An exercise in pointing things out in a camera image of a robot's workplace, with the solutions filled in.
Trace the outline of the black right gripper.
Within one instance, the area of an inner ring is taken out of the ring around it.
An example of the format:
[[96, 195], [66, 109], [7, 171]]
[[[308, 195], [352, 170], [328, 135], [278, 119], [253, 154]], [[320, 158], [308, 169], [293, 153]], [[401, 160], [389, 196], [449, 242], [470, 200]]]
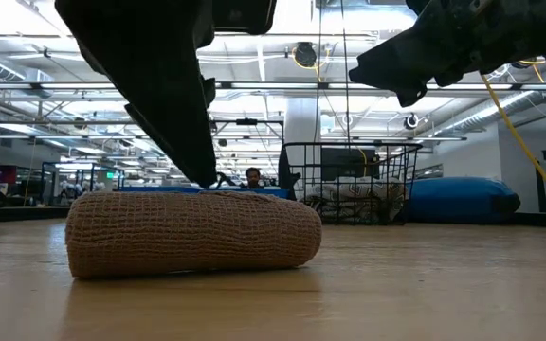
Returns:
[[546, 0], [406, 0], [417, 14], [414, 24], [357, 57], [349, 79], [392, 91], [401, 106], [419, 101], [428, 82], [440, 87], [465, 74], [483, 73], [475, 47], [478, 15], [485, 23], [483, 55], [487, 62], [546, 60]]

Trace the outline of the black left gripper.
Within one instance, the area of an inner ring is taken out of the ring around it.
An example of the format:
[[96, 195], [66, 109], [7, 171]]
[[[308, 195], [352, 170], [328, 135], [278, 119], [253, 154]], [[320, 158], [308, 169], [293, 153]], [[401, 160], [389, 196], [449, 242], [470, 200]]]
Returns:
[[129, 113], [193, 183], [216, 180], [207, 108], [215, 82], [196, 57], [217, 32], [266, 34], [277, 0], [55, 0], [55, 9], [94, 70], [129, 103]]

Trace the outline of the grey patterned fabric pouch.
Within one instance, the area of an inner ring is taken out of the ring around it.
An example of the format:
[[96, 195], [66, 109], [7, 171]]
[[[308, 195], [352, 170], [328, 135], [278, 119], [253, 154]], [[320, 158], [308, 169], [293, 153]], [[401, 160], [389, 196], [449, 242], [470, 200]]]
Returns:
[[300, 201], [327, 224], [389, 224], [410, 199], [397, 178], [339, 177], [308, 187]]

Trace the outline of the tan elastic bandage roll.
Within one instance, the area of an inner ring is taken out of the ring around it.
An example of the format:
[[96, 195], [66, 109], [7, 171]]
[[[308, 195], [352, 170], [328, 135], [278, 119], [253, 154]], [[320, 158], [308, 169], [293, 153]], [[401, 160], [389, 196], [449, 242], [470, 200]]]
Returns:
[[241, 191], [93, 192], [67, 215], [75, 278], [298, 267], [319, 251], [314, 209]]

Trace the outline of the blue plastic bin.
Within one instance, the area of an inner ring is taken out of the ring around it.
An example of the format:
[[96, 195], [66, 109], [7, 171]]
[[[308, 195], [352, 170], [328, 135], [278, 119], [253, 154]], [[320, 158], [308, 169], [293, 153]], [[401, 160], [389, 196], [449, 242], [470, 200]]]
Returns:
[[255, 188], [255, 189], [223, 188], [223, 191], [235, 191], [235, 192], [243, 192], [243, 193], [251, 192], [251, 193], [263, 194], [263, 195], [273, 195], [282, 199], [289, 198], [289, 191], [287, 189], [281, 189], [281, 188]]
[[122, 187], [120, 192], [185, 192], [185, 193], [197, 193], [202, 189], [200, 188], [188, 188], [188, 187]]

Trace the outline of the person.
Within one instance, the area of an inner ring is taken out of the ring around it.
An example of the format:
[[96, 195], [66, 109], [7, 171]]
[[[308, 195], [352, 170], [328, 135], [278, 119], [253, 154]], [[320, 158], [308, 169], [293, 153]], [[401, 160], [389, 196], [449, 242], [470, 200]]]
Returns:
[[249, 189], [257, 189], [261, 188], [261, 173], [260, 170], [257, 168], [248, 168], [246, 170], [246, 184], [245, 188]]

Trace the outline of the blue fabric pouch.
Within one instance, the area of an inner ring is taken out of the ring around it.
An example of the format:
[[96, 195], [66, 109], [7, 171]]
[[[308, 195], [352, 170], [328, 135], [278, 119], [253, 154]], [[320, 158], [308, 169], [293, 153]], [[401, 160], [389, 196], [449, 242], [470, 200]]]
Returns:
[[419, 223], [500, 224], [519, 207], [519, 196], [502, 181], [442, 177], [415, 180], [404, 213]]

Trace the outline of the silver ventilation duct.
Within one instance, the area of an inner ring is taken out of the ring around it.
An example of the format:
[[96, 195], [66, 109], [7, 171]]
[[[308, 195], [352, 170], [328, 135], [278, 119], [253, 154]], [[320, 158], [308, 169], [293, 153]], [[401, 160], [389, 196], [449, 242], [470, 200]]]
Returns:
[[[526, 91], [499, 98], [500, 107], [508, 116], [520, 113], [546, 100], [546, 93]], [[462, 114], [449, 119], [444, 125], [436, 127], [433, 136], [456, 135], [484, 128], [501, 119], [501, 113], [494, 100], [478, 104]]]

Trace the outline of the distant black metal frame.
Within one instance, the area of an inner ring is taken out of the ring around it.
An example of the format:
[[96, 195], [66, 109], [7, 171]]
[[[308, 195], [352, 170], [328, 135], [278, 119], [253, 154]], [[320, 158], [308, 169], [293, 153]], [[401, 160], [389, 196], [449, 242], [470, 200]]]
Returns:
[[210, 123], [210, 134], [213, 139], [285, 140], [282, 121], [256, 118], [215, 119]]

